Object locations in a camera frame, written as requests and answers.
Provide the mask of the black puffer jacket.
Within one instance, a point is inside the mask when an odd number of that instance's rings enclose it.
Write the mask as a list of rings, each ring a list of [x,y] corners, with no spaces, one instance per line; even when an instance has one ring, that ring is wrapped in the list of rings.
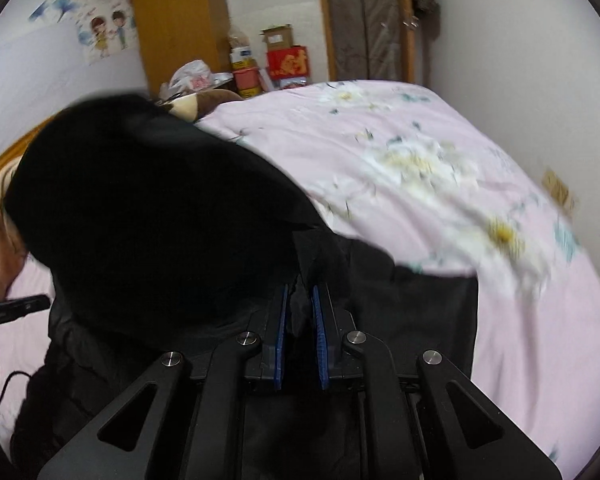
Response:
[[[50,348],[10,440],[23,479],[163,353],[213,349],[282,292],[282,386],[248,401],[244,479],[360,470],[361,400],[322,388],[314,292],[388,344],[402,375],[429,348],[463,372],[474,362],[476,278],[417,274],[335,234],[264,158],[137,94],[59,113],[24,153],[4,204],[55,287]]]

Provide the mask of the brown beige fleece blanket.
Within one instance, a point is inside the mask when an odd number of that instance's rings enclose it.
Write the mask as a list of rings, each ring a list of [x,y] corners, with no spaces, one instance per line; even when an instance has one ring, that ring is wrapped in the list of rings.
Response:
[[[204,90],[180,96],[164,103],[163,107],[178,117],[196,122],[212,113],[221,104],[239,99],[240,97],[230,90]],[[22,155],[12,160],[0,172],[0,301],[7,298],[12,283],[18,278],[28,258],[26,245],[4,207],[4,197]]]

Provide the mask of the pink floral duvet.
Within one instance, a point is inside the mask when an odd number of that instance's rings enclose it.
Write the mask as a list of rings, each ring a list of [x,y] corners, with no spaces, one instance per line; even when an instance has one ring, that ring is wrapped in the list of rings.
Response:
[[[286,174],[335,234],[417,274],[476,278],[472,381],[564,478],[580,474],[600,447],[600,277],[506,153],[434,93],[382,81],[272,92],[189,123]]]

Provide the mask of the pink storage bin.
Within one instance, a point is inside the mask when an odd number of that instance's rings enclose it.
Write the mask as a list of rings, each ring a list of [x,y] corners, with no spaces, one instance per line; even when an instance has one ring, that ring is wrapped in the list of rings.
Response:
[[[260,73],[257,67],[234,70],[233,76],[239,91],[260,88]]]

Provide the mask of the red gift box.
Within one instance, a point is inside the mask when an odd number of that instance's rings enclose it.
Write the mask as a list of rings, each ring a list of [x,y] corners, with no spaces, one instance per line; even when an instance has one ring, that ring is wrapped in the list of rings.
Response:
[[[266,52],[268,74],[272,80],[306,77],[310,74],[309,55],[306,47],[294,46]]]

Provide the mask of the white plastic bag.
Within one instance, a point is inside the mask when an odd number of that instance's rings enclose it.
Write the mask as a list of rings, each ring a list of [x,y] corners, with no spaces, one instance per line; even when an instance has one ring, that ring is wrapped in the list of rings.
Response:
[[[169,82],[161,85],[158,96],[160,100],[169,101],[186,94],[220,88],[233,79],[232,73],[215,73],[203,60],[193,60],[181,66]]]

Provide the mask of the white blue carton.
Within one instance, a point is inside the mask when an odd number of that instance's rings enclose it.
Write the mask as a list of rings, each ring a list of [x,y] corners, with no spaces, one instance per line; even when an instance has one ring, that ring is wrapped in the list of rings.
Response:
[[[230,62],[232,70],[244,70],[256,64],[250,47],[236,47],[230,51]]]

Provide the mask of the brown cardboard box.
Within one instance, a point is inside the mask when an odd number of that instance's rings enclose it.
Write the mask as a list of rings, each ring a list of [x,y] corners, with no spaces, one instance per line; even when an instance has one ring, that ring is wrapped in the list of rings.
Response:
[[[291,24],[262,29],[261,36],[268,52],[286,50],[294,45],[294,30]]]

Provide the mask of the dark bag hanging on door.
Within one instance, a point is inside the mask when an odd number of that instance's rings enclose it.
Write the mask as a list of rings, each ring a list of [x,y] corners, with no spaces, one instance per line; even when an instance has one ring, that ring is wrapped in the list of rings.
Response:
[[[440,35],[440,6],[438,0],[411,0],[412,15],[407,27],[421,29],[424,37],[434,41]]]

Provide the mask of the orange wooden wardrobe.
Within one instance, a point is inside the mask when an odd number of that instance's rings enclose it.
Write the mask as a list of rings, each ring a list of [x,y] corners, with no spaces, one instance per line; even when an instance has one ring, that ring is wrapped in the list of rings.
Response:
[[[149,90],[158,93],[181,66],[204,61],[230,70],[226,0],[131,0]]]

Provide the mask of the wall power socket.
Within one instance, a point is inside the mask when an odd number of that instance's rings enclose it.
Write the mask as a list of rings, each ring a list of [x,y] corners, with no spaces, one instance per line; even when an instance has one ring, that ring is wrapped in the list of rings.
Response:
[[[542,177],[542,187],[560,210],[568,218],[571,218],[577,208],[577,196],[571,192],[570,187],[558,177],[555,171],[551,169],[545,170]]]

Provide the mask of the cartoon couple wall sticker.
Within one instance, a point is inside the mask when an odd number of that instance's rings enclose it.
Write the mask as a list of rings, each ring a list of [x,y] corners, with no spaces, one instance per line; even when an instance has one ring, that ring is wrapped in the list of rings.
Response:
[[[85,63],[138,48],[132,0],[80,0],[76,32]]]

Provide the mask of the blue flower wall sticker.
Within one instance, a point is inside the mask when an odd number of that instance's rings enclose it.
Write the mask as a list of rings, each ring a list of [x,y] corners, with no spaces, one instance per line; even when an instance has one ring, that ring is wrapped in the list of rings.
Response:
[[[69,14],[80,10],[79,0],[44,0],[29,15],[30,23],[60,23]]]

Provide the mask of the wooden door with frame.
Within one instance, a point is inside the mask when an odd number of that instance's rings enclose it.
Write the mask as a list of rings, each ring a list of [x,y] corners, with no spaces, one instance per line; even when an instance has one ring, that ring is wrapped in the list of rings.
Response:
[[[320,0],[331,80],[416,81],[413,0]]]

